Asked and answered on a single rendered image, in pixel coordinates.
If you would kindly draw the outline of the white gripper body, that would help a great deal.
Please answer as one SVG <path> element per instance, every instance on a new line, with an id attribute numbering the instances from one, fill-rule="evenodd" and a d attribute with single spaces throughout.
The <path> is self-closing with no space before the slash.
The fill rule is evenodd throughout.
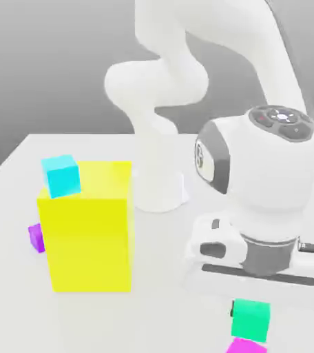
<path id="1" fill-rule="evenodd" d="M 185 259 L 183 282 L 192 292 L 273 305 L 314 309 L 314 254 L 299 254 L 293 268 L 267 278 L 251 277 L 222 261 Z"/>

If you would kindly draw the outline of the small green cube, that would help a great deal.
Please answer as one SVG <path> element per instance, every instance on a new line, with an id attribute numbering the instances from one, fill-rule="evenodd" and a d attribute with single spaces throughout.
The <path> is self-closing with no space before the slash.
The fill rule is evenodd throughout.
<path id="1" fill-rule="evenodd" d="M 231 307 L 231 335 L 266 343 L 271 319 L 269 303 L 234 299 Z"/>

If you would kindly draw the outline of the small magenta cube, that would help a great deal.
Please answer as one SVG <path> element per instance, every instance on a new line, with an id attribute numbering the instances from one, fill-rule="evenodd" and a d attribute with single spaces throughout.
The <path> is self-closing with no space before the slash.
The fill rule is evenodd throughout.
<path id="1" fill-rule="evenodd" d="M 235 337 L 225 353 L 267 353 L 267 348 L 255 341 Z"/>

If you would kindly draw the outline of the small cyan cube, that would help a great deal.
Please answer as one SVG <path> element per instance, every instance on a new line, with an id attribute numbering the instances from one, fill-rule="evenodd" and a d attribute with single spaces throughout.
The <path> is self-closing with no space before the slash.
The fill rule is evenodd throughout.
<path id="1" fill-rule="evenodd" d="M 71 154 L 42 159 L 41 167 L 51 199 L 81 193 L 79 166 Z"/>

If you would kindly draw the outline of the small purple cube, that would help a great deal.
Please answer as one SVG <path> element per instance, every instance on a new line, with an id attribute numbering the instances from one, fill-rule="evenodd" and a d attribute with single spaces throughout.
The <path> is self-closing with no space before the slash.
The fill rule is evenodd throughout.
<path id="1" fill-rule="evenodd" d="M 43 234 L 41 229 L 41 224 L 37 223 L 35 225 L 31 225 L 28 228 L 28 232 L 30 235 L 30 242 L 33 248 L 38 252 L 42 253 L 45 252 L 45 245 L 43 241 Z"/>

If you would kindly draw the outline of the large yellow box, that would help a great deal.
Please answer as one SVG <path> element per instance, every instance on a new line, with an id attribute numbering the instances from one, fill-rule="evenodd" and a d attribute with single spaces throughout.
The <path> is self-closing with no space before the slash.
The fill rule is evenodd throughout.
<path id="1" fill-rule="evenodd" d="M 82 161 L 81 193 L 37 205 L 55 292 L 129 292 L 134 202 L 129 161 Z"/>

